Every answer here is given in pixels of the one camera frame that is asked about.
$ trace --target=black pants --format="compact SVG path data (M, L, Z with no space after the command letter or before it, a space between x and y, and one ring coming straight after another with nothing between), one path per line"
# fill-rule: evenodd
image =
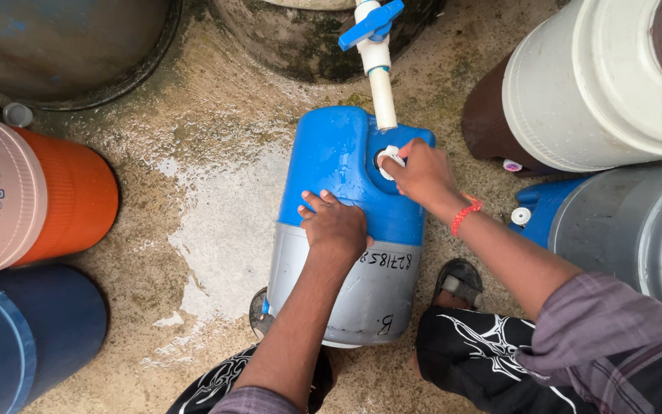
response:
M535 326L528 320L433 306L421 317L416 353L421 374L441 390L464 396L493 414L598 412L573 388L544 387L515 361L530 346ZM207 414L229 392L256 346L205 373L178 397L168 414ZM321 350L313 374L308 412L321 408L333 386L331 364Z
M203 374L193 384L183 391L167 414L207 414L224 396L231 391L242 370L252 357L257 346L245 349L228 360L216 365L211 371ZM318 354L316 370L308 396L308 413L314 414L321 409L326 395L333 388L331 362L323 349Z

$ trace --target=hand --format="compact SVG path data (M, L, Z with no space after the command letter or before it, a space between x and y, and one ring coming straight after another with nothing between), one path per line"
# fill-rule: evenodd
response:
M311 251L320 250L326 256L354 263L372 246L374 240L367 236L367 219L362 209L342 204L328 190L321 191L321 197L309 191L302 196L315 210L305 205L298 207L305 219L300 228L305 230Z
M415 138L400 148L398 155L408 159L405 167L386 156L380 158L380 164L395 179L400 194L418 202L446 224L469 205L456 187L442 150Z

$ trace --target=blue valve handle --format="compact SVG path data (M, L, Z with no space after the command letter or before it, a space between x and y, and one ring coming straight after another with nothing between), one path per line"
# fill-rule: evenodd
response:
M341 50L347 51L367 38L372 42L384 41L390 33L392 21L402 13L404 6L402 0L394 0L369 12L367 17L339 37Z

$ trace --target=red thread bracelet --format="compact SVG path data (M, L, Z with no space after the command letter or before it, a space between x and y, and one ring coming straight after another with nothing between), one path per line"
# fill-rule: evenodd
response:
M454 217L454 221L451 223L451 234L453 234L454 237L458 237L459 226L461 225L461 222L464 221L466 216L468 216L469 213L479 212L482 209L482 205L484 204L481 200L477 200L467 193L461 193L461 195L463 195L467 200L471 201L472 204L469 207L462 209L456 214L456 217Z

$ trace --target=wet floor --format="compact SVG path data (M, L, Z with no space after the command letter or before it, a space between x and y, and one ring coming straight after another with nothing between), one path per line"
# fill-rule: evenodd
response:
M536 179L475 161L460 131L474 84L564 0L448 0L393 64L399 121L432 130L460 186L506 221L513 195ZM366 80L311 85L250 58L201 2L186 1L166 59L131 94L93 110L36 111L38 132L90 146L114 168L121 208L92 249L64 261L91 275L110 305L96 359L23 412L163 413L198 376L255 342L246 311L269 278L274 220L297 120L313 108L372 110ZM476 412L415 378L415 320L438 269L465 257L482 271L484 310L521 315L481 263L428 222L413 323L396 343L336 351L338 385L323 413Z

